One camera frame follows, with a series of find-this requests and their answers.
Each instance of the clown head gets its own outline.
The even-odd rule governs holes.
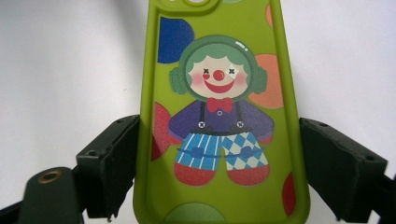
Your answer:
[[[171,74],[174,92],[194,98],[232,98],[238,101],[266,89],[266,72],[240,41],[211,35],[193,41],[183,51]]]

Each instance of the clown eye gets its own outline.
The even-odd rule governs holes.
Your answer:
[[[232,64],[230,64],[230,67],[228,68],[227,71],[224,71],[225,74],[227,74],[228,76],[235,78],[236,75],[238,75],[239,70],[236,69]]]

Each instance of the red shoe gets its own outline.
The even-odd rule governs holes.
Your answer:
[[[228,176],[238,185],[253,186],[264,181],[270,174],[270,165],[247,168],[242,170],[229,170]]]
[[[175,175],[179,181],[191,186],[207,184],[216,174],[216,171],[192,168],[175,162]]]

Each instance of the clown face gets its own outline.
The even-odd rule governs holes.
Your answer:
[[[194,63],[188,75],[191,76],[191,89],[205,98],[234,98],[248,88],[244,66],[230,62],[227,57],[206,56],[203,61]]]

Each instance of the clown's sleeve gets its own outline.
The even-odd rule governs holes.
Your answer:
[[[184,140],[189,133],[198,128],[201,102],[194,101],[176,113],[169,121],[169,133],[178,140]]]
[[[252,129],[259,142],[270,143],[274,133],[274,121],[259,108],[246,101],[240,101],[239,104],[244,126]]]

